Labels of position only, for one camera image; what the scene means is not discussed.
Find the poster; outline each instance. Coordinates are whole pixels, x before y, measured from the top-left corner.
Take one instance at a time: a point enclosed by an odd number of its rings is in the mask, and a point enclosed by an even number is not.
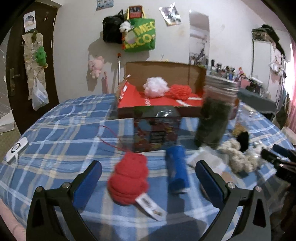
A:
[[[24,14],[24,27],[25,32],[36,28],[35,11]]]
[[[97,0],[96,11],[104,8],[108,8],[108,7],[113,7],[113,1],[114,0]]]
[[[181,16],[175,7],[175,3],[172,3],[169,7],[160,7],[159,11],[161,12],[167,26],[181,24]]]

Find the white plush toy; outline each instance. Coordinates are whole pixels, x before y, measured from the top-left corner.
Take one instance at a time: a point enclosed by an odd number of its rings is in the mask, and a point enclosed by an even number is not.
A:
[[[133,26],[130,24],[129,21],[124,21],[121,25],[120,25],[120,32],[121,33],[128,33],[130,30],[133,29]]]
[[[161,77],[148,78],[143,87],[144,94],[151,98],[164,96],[165,92],[169,90],[168,83]]]

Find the black plush toy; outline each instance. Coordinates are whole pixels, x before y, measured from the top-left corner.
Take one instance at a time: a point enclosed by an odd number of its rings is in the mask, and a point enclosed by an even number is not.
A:
[[[241,148],[239,151],[244,152],[249,148],[249,133],[242,132],[237,136],[237,141],[240,143]]]

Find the red knitted toy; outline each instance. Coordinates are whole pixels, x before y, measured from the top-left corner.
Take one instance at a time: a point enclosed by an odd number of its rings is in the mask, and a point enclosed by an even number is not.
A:
[[[116,164],[107,185],[114,201],[124,205],[133,204],[139,195],[147,192],[149,170],[146,163],[144,155],[127,152]]]
[[[188,85],[172,85],[170,92],[178,100],[187,100],[192,92]]]

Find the pink blanket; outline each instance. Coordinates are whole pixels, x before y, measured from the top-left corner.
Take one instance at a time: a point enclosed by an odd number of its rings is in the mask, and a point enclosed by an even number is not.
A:
[[[6,226],[16,238],[17,241],[26,241],[25,228],[15,219],[12,212],[0,199],[0,215],[3,218]]]

